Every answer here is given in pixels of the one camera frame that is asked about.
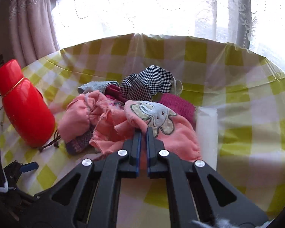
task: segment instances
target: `magenta cloth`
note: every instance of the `magenta cloth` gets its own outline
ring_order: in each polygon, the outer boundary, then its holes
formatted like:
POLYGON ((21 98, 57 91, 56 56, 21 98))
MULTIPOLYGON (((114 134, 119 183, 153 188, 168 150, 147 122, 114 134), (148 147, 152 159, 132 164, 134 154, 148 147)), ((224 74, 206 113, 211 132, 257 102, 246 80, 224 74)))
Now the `magenta cloth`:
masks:
POLYGON ((125 95, 123 95, 120 91, 120 87, 116 85, 108 85, 105 89, 105 95, 113 96, 115 99, 125 103, 127 101, 127 98, 125 95))
POLYGON ((170 108, 175 113, 185 117, 193 126, 193 128, 195 128, 195 107, 193 104, 171 93, 164 93, 161 96, 159 103, 170 108))
POLYGON ((110 99, 115 99, 113 96, 109 95, 109 94, 106 94, 105 95, 107 98, 110 98, 110 99))

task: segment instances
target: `pink towel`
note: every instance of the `pink towel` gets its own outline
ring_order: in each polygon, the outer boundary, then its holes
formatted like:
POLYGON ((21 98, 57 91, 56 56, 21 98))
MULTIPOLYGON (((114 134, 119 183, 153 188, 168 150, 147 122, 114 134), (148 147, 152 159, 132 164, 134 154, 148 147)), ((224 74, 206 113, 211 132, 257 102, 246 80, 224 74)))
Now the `pink towel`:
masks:
POLYGON ((61 138, 68 143, 77 136, 83 135, 90 125, 95 126, 98 123, 101 115, 108 109, 121 111, 123 103, 107 98, 98 90, 80 94, 69 103, 59 122, 58 132, 61 138))

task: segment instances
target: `white cylinder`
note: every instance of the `white cylinder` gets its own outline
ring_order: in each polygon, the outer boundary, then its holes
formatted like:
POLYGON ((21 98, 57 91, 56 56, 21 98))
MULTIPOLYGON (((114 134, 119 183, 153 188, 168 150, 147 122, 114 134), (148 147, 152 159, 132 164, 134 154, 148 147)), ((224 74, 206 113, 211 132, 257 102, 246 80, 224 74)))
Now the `white cylinder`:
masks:
POLYGON ((216 109, 198 107, 196 135, 201 147, 202 159, 216 170, 218 156, 218 113, 216 109))

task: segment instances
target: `gold band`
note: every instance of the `gold band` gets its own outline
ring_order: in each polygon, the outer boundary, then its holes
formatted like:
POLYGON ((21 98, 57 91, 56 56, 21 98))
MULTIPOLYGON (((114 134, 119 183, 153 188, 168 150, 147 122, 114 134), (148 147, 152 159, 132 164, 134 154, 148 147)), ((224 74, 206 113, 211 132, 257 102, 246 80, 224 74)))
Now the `gold band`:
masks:
POLYGON ((20 81, 18 81, 6 94, 3 95, 3 97, 5 97, 6 95, 8 95, 12 90, 14 90, 15 87, 17 87, 21 81, 23 81, 25 77, 23 77, 20 81))

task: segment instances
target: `silver screw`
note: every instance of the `silver screw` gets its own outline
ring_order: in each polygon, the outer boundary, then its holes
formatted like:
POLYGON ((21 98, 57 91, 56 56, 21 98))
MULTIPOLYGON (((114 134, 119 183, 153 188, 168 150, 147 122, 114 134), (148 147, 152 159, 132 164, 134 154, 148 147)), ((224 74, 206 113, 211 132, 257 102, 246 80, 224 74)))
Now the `silver screw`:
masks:
POLYGON ((127 150, 121 149, 118 151, 119 156, 126 156, 128 154, 127 150))
POLYGON ((92 161, 90 159, 84 159, 82 161, 83 166, 90 166, 92 164, 92 161))
POLYGON ((167 150, 160 150, 160 156, 167 157, 169 152, 167 150))
POLYGON ((204 167, 205 166, 205 162, 203 160, 196 160, 195 161, 195 165, 197 167, 204 167))

